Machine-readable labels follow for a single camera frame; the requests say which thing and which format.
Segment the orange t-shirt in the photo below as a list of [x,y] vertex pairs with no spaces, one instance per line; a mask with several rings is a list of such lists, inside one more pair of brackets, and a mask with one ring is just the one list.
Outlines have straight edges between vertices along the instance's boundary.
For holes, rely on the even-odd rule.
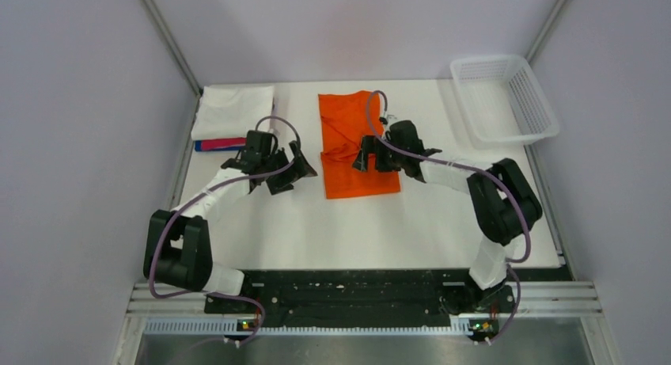
[[361,172],[352,167],[363,136],[382,133],[380,97],[362,90],[318,96],[324,190],[328,200],[398,193],[398,173]]

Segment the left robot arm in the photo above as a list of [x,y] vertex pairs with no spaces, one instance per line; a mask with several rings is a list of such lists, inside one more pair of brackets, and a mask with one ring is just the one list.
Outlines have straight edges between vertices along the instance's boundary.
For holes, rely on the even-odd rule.
[[188,201],[172,210],[159,209],[149,220],[143,274],[150,293],[161,298],[155,284],[177,287],[176,295],[202,293],[221,298],[235,312],[258,306],[245,274],[214,261],[210,225],[226,215],[240,200],[265,184],[271,194],[290,191],[316,170],[295,138],[286,152],[276,135],[251,130],[245,146],[227,159],[210,182]]

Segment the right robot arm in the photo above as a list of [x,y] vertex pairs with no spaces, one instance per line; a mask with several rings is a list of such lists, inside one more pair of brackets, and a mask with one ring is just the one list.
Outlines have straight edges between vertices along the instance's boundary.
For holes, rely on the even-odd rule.
[[464,286],[445,305],[451,314],[485,311],[505,286],[513,263],[506,251],[515,238],[530,239],[530,230],[543,214],[540,201],[515,160],[504,158],[477,166],[439,159],[427,149],[415,125],[401,120],[382,135],[365,135],[353,168],[367,172],[374,157],[378,173],[403,172],[425,184],[437,184],[469,196],[483,236]]

